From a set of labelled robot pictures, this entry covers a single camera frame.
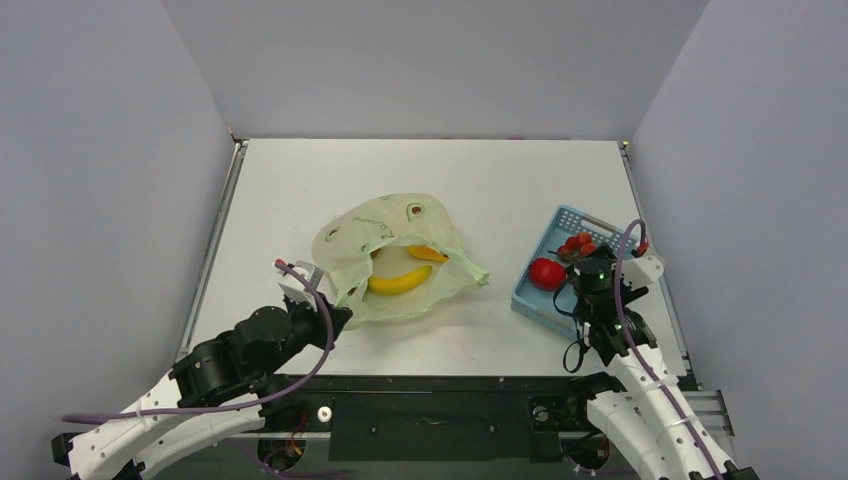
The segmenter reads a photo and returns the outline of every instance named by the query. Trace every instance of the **white tabletop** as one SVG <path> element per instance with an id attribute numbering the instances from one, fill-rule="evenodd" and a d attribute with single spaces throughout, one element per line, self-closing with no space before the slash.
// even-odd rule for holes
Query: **white tabletop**
<path id="1" fill-rule="evenodd" d="M 569 340 L 510 310 L 510 297 L 559 205 L 619 227 L 637 216 L 615 142 L 252 139 L 190 346 L 281 304 L 274 259 L 311 261 L 313 237 L 334 216 L 402 192 L 429 193 L 445 205 L 490 284 L 411 321 L 345 331 L 321 373 L 565 375 Z M 321 289 L 334 300 L 328 280 Z M 654 331 L 669 370 L 684 374 L 661 289 L 631 307 Z M 319 354 L 307 347 L 281 372 L 306 373 Z M 579 373 L 600 365 L 590 353 Z"/>

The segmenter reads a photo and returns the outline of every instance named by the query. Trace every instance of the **gray wall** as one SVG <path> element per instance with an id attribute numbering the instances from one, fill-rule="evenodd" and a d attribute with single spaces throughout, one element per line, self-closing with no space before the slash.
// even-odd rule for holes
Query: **gray wall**
<path id="1" fill-rule="evenodd" d="M 65 478 L 61 414 L 173 361 L 232 142 L 157 1 L 3 2 L 0 65 L 0 476 Z"/>
<path id="2" fill-rule="evenodd" d="M 765 479 L 848 471 L 846 24 L 712 0 L 632 143 L 696 373 Z"/>
<path id="3" fill-rule="evenodd" d="M 629 138 L 707 0 L 163 0 L 236 134 Z"/>

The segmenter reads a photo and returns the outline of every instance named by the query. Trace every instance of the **red tomato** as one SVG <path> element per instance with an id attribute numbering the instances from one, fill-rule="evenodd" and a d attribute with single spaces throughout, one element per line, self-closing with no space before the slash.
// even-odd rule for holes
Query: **red tomato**
<path id="1" fill-rule="evenodd" d="M 563 245 L 563 247 L 565 247 L 566 252 L 576 252 L 580 249 L 580 240 L 577 237 L 568 237 L 568 240 L 565 241 L 565 245 Z"/>
<path id="2" fill-rule="evenodd" d="M 536 288 L 553 291 L 565 282 L 565 267 L 548 258 L 537 258 L 530 264 L 529 276 Z"/>
<path id="3" fill-rule="evenodd" d="M 595 251 L 595 244 L 594 243 L 587 243 L 586 245 L 583 245 L 582 247 L 580 247 L 580 255 L 581 256 L 589 255 L 590 253 L 592 253 L 594 251 Z"/>
<path id="4" fill-rule="evenodd" d="M 592 236 L 589 235 L 589 232 L 580 232 L 577 234 L 577 240 L 580 241 L 580 245 L 586 245 L 592 243 Z"/>

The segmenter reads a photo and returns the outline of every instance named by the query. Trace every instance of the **banana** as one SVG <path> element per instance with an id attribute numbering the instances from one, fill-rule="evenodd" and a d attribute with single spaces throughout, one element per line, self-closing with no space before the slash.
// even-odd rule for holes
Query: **banana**
<path id="1" fill-rule="evenodd" d="M 433 250 L 424 245 L 410 245 L 406 247 L 406 252 L 419 260 L 429 260 L 431 262 L 445 263 L 448 261 L 447 255 Z"/>
<path id="2" fill-rule="evenodd" d="M 433 267 L 425 265 L 394 278 L 371 277 L 368 279 L 368 289 L 377 295 L 398 295 L 408 292 L 430 278 Z"/>

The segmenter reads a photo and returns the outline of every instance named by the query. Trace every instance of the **plastic bag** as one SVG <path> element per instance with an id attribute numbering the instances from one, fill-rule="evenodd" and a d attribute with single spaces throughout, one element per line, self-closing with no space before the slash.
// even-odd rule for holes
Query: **plastic bag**
<path id="1" fill-rule="evenodd" d="M 403 248 L 408 245 L 428 246 L 448 260 L 413 258 Z M 312 257 L 332 280 L 336 304 L 353 311 L 353 322 L 411 318 L 463 288 L 486 285 L 489 277 L 465 255 L 445 207 L 426 194 L 385 195 L 363 203 L 318 232 Z M 375 273 L 399 276 L 422 265 L 432 265 L 432 273 L 412 290 L 382 296 L 368 289 Z"/>

